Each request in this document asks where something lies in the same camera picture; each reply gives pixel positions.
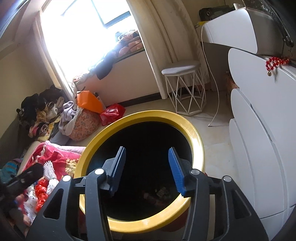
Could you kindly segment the left hand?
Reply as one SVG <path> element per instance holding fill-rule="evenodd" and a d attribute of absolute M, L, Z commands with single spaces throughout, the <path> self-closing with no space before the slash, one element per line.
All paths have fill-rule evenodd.
<path fill-rule="evenodd" d="M 21 206 L 27 200 L 24 194 L 21 194 L 15 198 L 13 201 L 13 207 L 9 210 L 9 215 L 14 224 L 20 224 L 21 222 L 25 226 L 31 226 L 31 220 L 29 217 L 23 213 Z"/>

